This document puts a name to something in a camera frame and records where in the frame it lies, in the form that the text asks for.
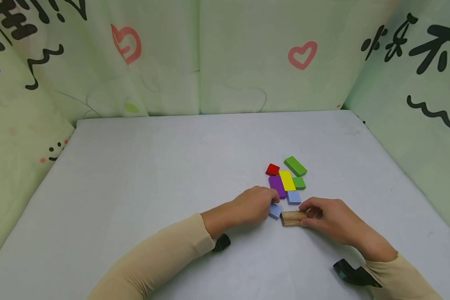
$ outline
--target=yellow block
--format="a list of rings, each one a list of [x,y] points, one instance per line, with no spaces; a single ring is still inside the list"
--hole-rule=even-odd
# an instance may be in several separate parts
[[[278,176],[282,179],[282,184],[284,185],[284,189],[286,192],[289,190],[297,190],[293,183],[292,175],[290,171],[278,171]]]

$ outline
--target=red block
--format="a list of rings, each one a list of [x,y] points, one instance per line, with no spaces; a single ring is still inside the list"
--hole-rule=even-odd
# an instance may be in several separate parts
[[[269,164],[265,174],[270,175],[270,176],[277,176],[278,170],[280,170],[280,167],[278,167],[277,165],[274,165],[274,164]]]

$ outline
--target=green block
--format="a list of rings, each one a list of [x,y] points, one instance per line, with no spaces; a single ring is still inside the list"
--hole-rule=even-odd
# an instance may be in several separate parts
[[[305,182],[303,181],[303,178],[301,177],[294,177],[292,178],[293,184],[297,188],[297,190],[304,190],[307,186],[305,185]]]
[[[300,177],[307,173],[307,169],[303,167],[300,162],[298,162],[295,157],[289,157],[284,161],[284,164],[295,174],[295,176]]]

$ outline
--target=pink heart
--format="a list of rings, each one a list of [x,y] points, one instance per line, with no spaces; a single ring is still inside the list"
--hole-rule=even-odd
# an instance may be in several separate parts
[[[296,60],[294,57],[295,53],[304,55],[308,48],[311,48],[310,54],[308,54],[307,59],[304,63],[301,63],[300,61]],[[315,54],[317,53],[318,44],[315,41],[308,41],[306,44],[303,45],[303,47],[293,47],[288,51],[288,61],[294,66],[295,68],[299,70],[304,70],[308,67],[308,65],[311,63],[313,58],[315,57]]]
[[[138,33],[131,27],[124,27],[118,30],[113,24],[111,24],[111,26],[112,26],[113,43],[115,44],[118,53],[120,53],[120,55],[125,60],[125,63],[127,63],[127,65],[130,65],[140,57],[140,54],[142,54],[142,42],[140,41],[140,37],[138,36]],[[135,39],[135,42],[137,43],[137,48],[135,49],[134,53],[132,53],[129,57],[125,58],[123,55],[127,54],[130,51],[130,46],[127,45],[122,49],[120,48],[120,45],[118,43],[123,41],[123,39],[127,35],[132,35],[132,37]]]

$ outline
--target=wooden block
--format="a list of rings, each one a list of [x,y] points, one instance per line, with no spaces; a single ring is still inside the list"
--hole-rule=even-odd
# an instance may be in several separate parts
[[[283,227],[300,226],[300,222],[307,218],[306,212],[282,212],[280,220]]]
[[[282,179],[278,176],[270,176],[268,178],[268,183],[270,184],[270,189],[274,189],[278,192],[278,197],[280,199],[285,199],[286,192],[284,189],[284,185],[282,184]]]
[[[284,161],[284,164],[295,174],[295,176],[300,177],[307,173],[307,169],[298,162],[295,157],[289,157]]]
[[[294,177],[292,180],[297,190],[304,190],[307,187],[301,177]]]
[[[302,199],[300,198],[300,194],[297,190],[289,190],[286,192],[286,201],[290,205],[300,205]]]
[[[278,171],[278,176],[282,179],[282,184],[286,192],[289,190],[297,190],[293,184],[292,175],[289,171]]]
[[[265,174],[267,174],[269,176],[277,176],[278,170],[280,170],[280,167],[278,167],[278,165],[269,164]]]
[[[280,217],[281,212],[282,212],[281,206],[279,206],[276,203],[270,204],[270,213],[268,214],[270,217],[276,220]]]

